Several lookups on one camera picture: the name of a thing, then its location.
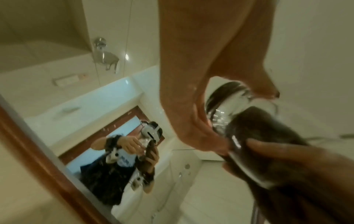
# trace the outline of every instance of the hand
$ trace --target hand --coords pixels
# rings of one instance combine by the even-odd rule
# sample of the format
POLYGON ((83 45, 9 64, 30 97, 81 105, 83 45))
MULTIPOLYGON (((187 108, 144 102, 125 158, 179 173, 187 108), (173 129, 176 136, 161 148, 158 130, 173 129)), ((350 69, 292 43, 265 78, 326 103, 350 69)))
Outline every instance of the hand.
MULTIPOLYGON (((254 139, 249 139, 247 145, 263 156, 303 166, 329 184, 333 193, 340 195, 343 200, 351 204, 354 203, 353 160, 313 146, 267 143, 254 139)), ((227 164, 223 167, 233 174, 227 164)))
POLYGON ((213 76, 240 80, 255 96, 278 95, 263 67, 274 8, 260 0, 159 1, 160 100, 181 141, 227 153, 229 142, 212 131, 205 114, 205 89, 213 76))
POLYGON ((121 146, 129 154, 144 155, 145 147, 134 136, 122 136, 118 139, 117 145, 121 146))
POLYGON ((155 165, 159 162, 159 151, 155 147, 154 151, 151 151, 151 155, 153 156, 153 159, 146 157, 146 161, 151 163, 151 167, 148 169, 148 173, 152 173, 154 171, 155 165))

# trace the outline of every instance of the vr headset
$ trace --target vr headset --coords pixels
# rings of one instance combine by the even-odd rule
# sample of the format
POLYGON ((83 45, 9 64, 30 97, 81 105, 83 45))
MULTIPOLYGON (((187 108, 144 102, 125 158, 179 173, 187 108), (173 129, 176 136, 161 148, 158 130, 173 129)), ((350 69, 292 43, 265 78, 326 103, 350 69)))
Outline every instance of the vr headset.
POLYGON ((155 143, 158 143, 160 141, 160 137, 157 131, 160 129, 160 126, 154 128, 153 126, 149 125, 149 123, 146 121, 140 121, 140 123, 143 126, 143 128, 140 131, 141 134, 145 138, 151 138, 152 140, 155 141, 155 143))

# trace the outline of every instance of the white vr headset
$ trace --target white vr headset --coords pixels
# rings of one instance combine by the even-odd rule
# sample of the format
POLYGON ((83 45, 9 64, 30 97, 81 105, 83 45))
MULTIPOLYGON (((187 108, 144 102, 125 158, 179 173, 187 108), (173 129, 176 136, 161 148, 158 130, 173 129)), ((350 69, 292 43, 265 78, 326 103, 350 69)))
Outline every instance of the white vr headset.
POLYGON ((152 138, 153 140, 156 141, 156 143, 158 143, 160 141, 160 137, 157 132, 160 129, 160 126, 157 126, 156 128, 154 128, 153 126, 149 125, 145 121, 141 121, 141 125, 143 126, 143 128, 141 129, 140 132, 144 137, 152 138))

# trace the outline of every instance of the bathroom mirror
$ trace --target bathroom mirror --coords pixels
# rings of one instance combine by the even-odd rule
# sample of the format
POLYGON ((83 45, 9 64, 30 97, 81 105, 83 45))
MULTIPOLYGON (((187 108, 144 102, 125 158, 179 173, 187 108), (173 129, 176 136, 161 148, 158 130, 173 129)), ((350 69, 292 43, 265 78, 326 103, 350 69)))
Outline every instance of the bathroom mirror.
MULTIPOLYGON (((314 120, 333 136, 354 132, 347 103, 354 95, 353 4, 277 5, 265 68, 282 100, 298 106, 280 105, 283 120, 306 137, 318 136, 304 128, 314 120)), ((159 102, 159 60, 157 0, 4 0, 0 134, 18 143, 10 151, 84 223, 266 223, 246 183, 223 170, 221 157, 177 138, 159 102), (117 135, 144 148, 155 142, 149 155, 136 156, 129 154, 134 140, 125 142, 125 152, 115 147, 117 135), (146 158, 158 162, 140 170, 146 158)), ((206 99, 226 82, 212 78, 206 99)), ((354 158, 346 150, 352 135, 342 136, 345 147, 320 143, 354 158)), ((8 180, 13 175, 17 186, 27 185, 16 169, 8 170, 8 180)), ((51 216, 72 222, 54 214, 59 209, 44 190, 6 189, 3 207, 19 201, 11 205, 24 211, 17 223, 34 216, 36 224, 51 216), (32 201, 31 209, 21 201, 32 201)))

